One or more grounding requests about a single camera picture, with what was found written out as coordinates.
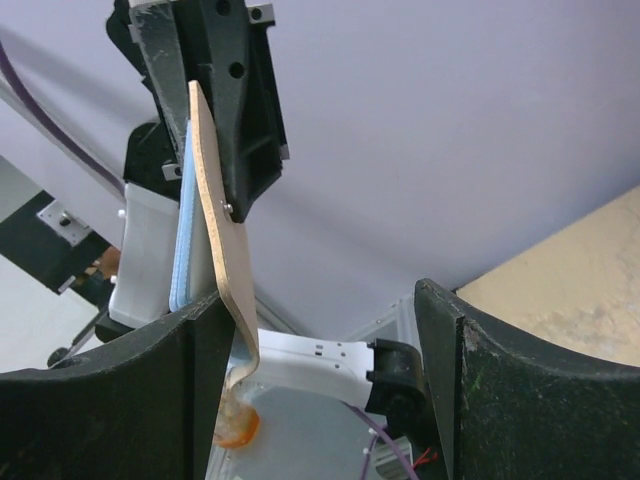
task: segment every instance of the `black mounting bracket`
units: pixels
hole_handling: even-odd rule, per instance
[[[197,80],[216,123],[231,217],[244,222],[253,202],[280,177],[282,160],[288,158],[267,38],[273,25],[271,6],[247,9],[244,0],[165,1],[132,9],[127,0],[115,0],[107,33],[143,76],[162,126],[153,138],[140,136],[144,126],[134,131],[126,180],[177,198],[180,182],[163,179],[162,167],[183,163],[189,115],[186,84]],[[164,182],[174,186],[163,186]]]

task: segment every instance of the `screw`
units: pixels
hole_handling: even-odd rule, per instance
[[[71,218],[69,217],[69,214],[67,212],[62,212],[62,215],[60,215],[60,221],[58,223],[61,227],[71,225]]]
[[[224,210],[224,214],[229,216],[233,213],[233,205],[230,203],[222,202],[222,210]]]

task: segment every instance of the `metal bracket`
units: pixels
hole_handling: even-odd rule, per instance
[[[38,218],[72,247],[78,245],[91,233],[91,228],[86,223],[67,212],[57,201],[38,212]]]

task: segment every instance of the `cable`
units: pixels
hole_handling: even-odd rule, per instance
[[[29,90],[24,85],[16,70],[13,68],[11,60],[4,49],[2,41],[0,41],[0,72],[7,80],[9,86],[13,89],[17,97],[29,110],[29,112],[36,118],[38,122],[64,147],[66,147],[71,153],[73,153],[78,159],[84,163],[91,170],[96,172],[102,178],[104,178],[109,184],[113,185],[115,189],[124,196],[124,184],[111,173],[102,164],[96,161],[91,155],[85,152],[76,142],[71,139],[62,129],[56,125],[56,123],[47,115],[47,113],[40,107],[35,98],[29,93]]]
[[[375,430],[370,429],[369,432],[373,432],[373,434],[371,436],[371,441],[369,442],[369,447],[364,452],[364,463],[362,464],[362,471],[358,477],[359,480],[367,480],[367,473],[369,472],[369,465],[371,464],[371,452],[373,452],[376,441],[380,438],[378,437],[378,434],[375,433]]]
[[[344,405],[349,410],[351,410],[358,418],[360,418],[360,420],[362,420],[364,423],[369,425],[369,427],[373,428],[373,430],[378,434],[378,436],[380,436],[380,438],[384,440],[384,443],[386,443],[387,446],[391,449],[391,451],[395,454],[395,456],[398,457],[398,461],[402,465],[402,468],[404,468],[405,473],[407,474],[407,477],[409,478],[409,480],[420,480],[416,472],[413,470],[413,467],[407,460],[407,457],[403,455],[402,451],[400,451],[400,448],[398,447],[396,442],[394,442],[391,439],[391,437],[387,434],[387,432],[384,431],[384,429],[380,425],[378,425],[376,422],[371,420],[369,416],[366,413],[364,413],[361,409],[352,407],[351,405],[347,405],[346,403]]]

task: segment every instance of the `hole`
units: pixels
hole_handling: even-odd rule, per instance
[[[244,65],[240,62],[234,62],[229,67],[229,75],[233,78],[242,78],[244,76]]]
[[[216,3],[216,12],[218,12],[218,15],[226,17],[231,13],[231,4],[227,0],[219,0]]]

